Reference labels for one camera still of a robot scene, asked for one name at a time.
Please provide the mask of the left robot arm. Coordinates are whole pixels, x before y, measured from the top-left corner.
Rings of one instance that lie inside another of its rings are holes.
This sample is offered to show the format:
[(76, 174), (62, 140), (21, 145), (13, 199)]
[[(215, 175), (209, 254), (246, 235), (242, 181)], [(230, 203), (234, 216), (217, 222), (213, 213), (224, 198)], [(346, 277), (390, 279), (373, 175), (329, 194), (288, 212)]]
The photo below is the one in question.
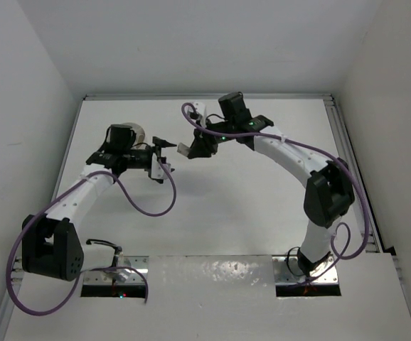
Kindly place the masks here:
[(122, 248), (94, 239), (81, 242), (80, 225), (99, 196), (114, 184), (122, 184), (119, 177), (127, 170), (146, 171), (158, 183), (171, 180), (173, 169), (161, 154), (171, 146), (159, 137), (146, 143), (144, 130), (137, 124), (110, 125), (79, 178), (47, 209), (24, 221), (23, 270), (73, 281), (82, 272), (115, 267)]

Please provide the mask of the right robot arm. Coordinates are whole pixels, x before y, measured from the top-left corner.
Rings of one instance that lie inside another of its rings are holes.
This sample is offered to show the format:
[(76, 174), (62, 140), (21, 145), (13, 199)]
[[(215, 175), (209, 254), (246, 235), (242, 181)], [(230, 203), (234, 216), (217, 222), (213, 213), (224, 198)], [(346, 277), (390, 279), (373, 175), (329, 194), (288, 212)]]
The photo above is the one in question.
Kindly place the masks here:
[(192, 103), (181, 107), (182, 115), (194, 127), (189, 147), (178, 147), (187, 158), (210, 158), (219, 144), (235, 140), (251, 151), (268, 157), (293, 175), (304, 187), (303, 208), (308, 217), (304, 241), (297, 252), (300, 271), (308, 276), (330, 254), (330, 228), (354, 203), (348, 166), (289, 144), (274, 122), (264, 115), (253, 116), (240, 92), (218, 100), (223, 120), (213, 123), (204, 110)]

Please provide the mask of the staples box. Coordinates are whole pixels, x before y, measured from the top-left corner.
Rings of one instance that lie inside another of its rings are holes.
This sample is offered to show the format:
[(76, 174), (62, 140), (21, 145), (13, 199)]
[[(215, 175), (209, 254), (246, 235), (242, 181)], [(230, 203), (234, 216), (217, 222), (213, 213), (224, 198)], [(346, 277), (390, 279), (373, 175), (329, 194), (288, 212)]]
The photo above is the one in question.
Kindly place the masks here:
[(190, 151), (190, 147), (183, 143), (179, 143), (177, 146), (177, 152), (185, 157), (189, 155)]

